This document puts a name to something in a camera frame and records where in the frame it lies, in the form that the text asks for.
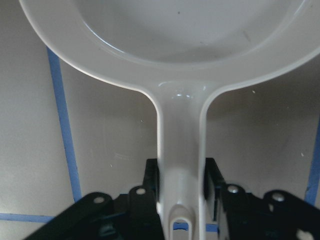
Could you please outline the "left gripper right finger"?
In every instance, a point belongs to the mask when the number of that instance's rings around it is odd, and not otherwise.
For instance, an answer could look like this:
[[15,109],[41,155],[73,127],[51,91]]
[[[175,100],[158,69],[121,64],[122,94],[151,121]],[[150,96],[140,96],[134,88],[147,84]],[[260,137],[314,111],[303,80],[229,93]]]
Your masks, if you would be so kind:
[[220,240],[318,240],[320,210],[284,190],[262,198],[227,182],[213,158],[205,160],[204,198]]

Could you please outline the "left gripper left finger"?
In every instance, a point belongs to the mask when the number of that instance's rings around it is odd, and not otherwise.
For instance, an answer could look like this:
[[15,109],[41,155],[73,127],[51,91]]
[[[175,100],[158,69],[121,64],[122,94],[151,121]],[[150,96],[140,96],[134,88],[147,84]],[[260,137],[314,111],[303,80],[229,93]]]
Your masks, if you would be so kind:
[[112,199],[92,192],[27,236],[28,240],[163,240],[157,212],[159,169],[147,159],[142,185]]

